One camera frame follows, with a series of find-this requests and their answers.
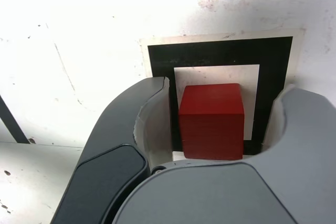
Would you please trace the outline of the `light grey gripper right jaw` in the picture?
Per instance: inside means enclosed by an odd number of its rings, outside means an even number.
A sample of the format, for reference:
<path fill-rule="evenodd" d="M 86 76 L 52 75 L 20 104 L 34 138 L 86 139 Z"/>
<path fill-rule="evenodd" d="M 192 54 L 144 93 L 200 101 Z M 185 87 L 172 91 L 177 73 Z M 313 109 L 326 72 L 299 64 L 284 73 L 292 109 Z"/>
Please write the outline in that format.
<path fill-rule="evenodd" d="M 279 141 L 229 163 L 175 166 L 142 182 L 114 223 L 335 223 L 335 107 L 292 88 Z"/>

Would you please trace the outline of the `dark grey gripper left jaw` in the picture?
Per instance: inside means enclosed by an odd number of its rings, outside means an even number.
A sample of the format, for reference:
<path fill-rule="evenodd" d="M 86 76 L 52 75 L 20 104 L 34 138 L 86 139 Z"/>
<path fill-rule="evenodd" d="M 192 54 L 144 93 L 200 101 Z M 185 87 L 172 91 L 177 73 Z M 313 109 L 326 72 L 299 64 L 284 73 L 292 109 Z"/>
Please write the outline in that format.
<path fill-rule="evenodd" d="M 52 223 L 111 223 L 153 168 L 173 159 L 170 82 L 146 78 L 102 112 Z"/>

